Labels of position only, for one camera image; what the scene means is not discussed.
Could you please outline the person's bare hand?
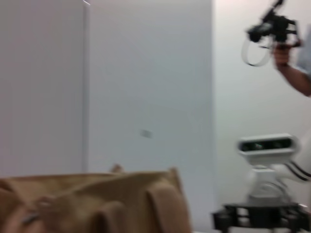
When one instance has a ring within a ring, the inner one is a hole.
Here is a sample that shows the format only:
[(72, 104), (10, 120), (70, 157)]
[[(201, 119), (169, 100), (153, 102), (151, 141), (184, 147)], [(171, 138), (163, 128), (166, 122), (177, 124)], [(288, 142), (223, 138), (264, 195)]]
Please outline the person's bare hand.
[(274, 49), (274, 61), (277, 68), (287, 67), (290, 60), (292, 46), (289, 44), (277, 44)]

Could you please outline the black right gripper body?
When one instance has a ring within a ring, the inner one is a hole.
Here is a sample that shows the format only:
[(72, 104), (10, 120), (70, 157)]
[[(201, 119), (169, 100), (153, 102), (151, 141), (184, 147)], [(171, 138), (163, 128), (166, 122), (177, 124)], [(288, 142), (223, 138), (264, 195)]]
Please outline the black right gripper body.
[(225, 204), (212, 215), (213, 229), (222, 233), (235, 228), (288, 229), (291, 233), (307, 230), (307, 211), (297, 203), (253, 205)]

